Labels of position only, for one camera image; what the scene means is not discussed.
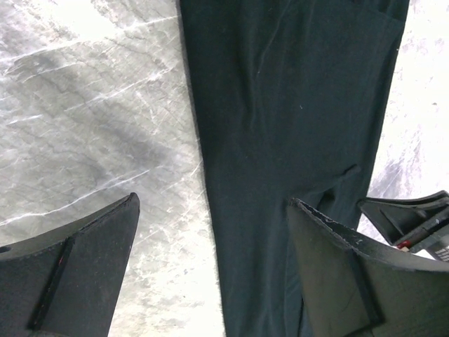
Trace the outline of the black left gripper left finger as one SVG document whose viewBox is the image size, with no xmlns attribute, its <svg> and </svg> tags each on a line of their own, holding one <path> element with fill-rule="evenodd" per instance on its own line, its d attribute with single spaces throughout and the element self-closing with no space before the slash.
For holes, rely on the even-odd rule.
<svg viewBox="0 0 449 337">
<path fill-rule="evenodd" d="M 1 247 L 2 336 L 107 336 L 140 216 L 132 193 Z"/>
</svg>

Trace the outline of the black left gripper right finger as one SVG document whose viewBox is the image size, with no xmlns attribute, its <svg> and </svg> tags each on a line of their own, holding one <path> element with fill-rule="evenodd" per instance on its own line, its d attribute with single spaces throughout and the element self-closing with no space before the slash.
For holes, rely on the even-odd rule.
<svg viewBox="0 0 449 337">
<path fill-rule="evenodd" d="M 314 336 L 447 336 L 448 264 L 400 251 L 299 199 L 287 208 Z"/>
</svg>

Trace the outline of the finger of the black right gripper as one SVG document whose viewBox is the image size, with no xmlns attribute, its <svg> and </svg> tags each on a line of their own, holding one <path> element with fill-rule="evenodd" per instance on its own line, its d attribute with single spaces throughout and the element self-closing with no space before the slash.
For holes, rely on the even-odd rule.
<svg viewBox="0 0 449 337">
<path fill-rule="evenodd" d="M 366 197 L 357 206 L 388 244 L 402 251 L 448 252 L 448 193 L 419 199 Z"/>
</svg>

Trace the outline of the black t-shirt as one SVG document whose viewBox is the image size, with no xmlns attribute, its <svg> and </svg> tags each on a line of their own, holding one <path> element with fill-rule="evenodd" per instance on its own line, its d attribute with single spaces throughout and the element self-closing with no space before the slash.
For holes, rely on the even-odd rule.
<svg viewBox="0 0 449 337">
<path fill-rule="evenodd" d="M 286 205 L 351 228 L 407 1 L 181 1 L 228 336 L 310 336 Z"/>
</svg>

